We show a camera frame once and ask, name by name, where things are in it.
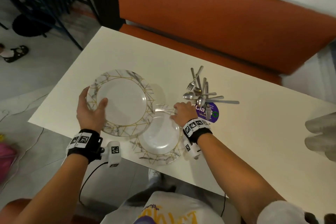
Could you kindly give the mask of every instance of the black sandal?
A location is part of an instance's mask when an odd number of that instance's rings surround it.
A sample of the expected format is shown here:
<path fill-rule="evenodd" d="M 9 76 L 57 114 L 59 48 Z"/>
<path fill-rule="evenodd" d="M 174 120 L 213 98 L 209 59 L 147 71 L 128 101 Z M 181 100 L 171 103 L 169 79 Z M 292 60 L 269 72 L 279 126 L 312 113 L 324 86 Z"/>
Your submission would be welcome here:
<path fill-rule="evenodd" d="M 7 63 L 12 63 L 12 62 L 14 62 L 15 60 L 18 60 L 19 58 L 22 58 L 23 56 L 25 56 L 25 55 L 29 52 L 29 49 L 28 49 L 28 47 L 25 46 L 25 45 L 20 45 L 20 46 L 17 47 L 17 48 L 13 48 L 13 49 L 11 49 L 11 51 L 14 52 L 14 56 L 13 56 L 13 57 L 8 57 L 8 58 L 3 57 L 3 59 L 4 59 Z"/>

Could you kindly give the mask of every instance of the plate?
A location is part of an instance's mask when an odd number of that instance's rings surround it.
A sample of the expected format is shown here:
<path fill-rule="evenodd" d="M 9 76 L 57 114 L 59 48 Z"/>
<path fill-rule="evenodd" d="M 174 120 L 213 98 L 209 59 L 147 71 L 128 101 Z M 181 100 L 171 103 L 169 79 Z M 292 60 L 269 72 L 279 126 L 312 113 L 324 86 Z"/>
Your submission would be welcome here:
<path fill-rule="evenodd" d="M 117 69 L 103 73 L 90 86 L 86 101 L 91 110 L 108 98 L 103 131 L 112 136 L 132 136 L 153 121 L 155 96 L 148 82 L 137 73 Z"/>
<path fill-rule="evenodd" d="M 170 119 L 174 114 L 174 108 L 157 104 L 155 110 L 150 126 L 130 142 L 139 158 L 147 159 L 151 164 L 165 165 L 183 153 L 183 131 Z"/>

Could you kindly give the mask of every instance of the pink object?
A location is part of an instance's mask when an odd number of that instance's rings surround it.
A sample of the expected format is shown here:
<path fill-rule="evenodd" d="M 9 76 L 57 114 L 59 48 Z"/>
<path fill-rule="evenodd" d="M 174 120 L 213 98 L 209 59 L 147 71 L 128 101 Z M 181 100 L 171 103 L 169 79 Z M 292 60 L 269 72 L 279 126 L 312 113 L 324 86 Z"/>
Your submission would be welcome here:
<path fill-rule="evenodd" d="M 2 183 L 16 159 L 16 150 L 5 143 L 0 143 L 0 183 Z"/>

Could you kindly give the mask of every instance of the purple sticker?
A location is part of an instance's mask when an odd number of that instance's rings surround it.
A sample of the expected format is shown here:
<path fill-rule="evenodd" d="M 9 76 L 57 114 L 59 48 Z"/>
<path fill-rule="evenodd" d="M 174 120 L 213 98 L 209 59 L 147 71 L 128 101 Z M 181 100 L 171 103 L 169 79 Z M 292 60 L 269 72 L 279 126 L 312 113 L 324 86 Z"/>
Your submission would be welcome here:
<path fill-rule="evenodd" d="M 211 123 L 215 123 L 218 120 L 219 117 L 219 110 L 218 107 L 214 104 L 214 103 L 208 103 L 209 106 L 211 107 L 211 116 L 210 116 L 210 120 L 208 120 Z M 199 108 L 197 105 L 195 105 L 196 108 L 196 112 L 198 117 L 205 119 L 205 109 L 204 108 Z"/>

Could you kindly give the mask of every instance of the cutlery pile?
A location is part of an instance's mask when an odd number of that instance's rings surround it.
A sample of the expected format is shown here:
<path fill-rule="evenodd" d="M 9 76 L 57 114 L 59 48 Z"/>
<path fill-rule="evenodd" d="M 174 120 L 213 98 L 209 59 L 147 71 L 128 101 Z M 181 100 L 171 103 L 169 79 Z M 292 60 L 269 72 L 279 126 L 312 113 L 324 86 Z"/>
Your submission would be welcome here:
<path fill-rule="evenodd" d="M 226 103 L 226 104 L 239 104 L 239 101 L 221 100 L 224 96 L 216 96 L 209 98 L 209 96 L 217 95 L 216 92 L 209 93 L 209 83 L 207 78 L 203 78 L 203 84 L 201 85 L 200 74 L 203 70 L 203 66 L 200 66 L 197 74 L 195 75 L 194 69 L 191 68 L 192 82 L 188 84 L 186 93 L 183 94 L 183 98 L 189 100 L 191 104 L 197 105 L 199 108 L 203 107 L 205 110 L 206 119 L 209 120 L 211 116 L 211 107 L 208 103 Z"/>

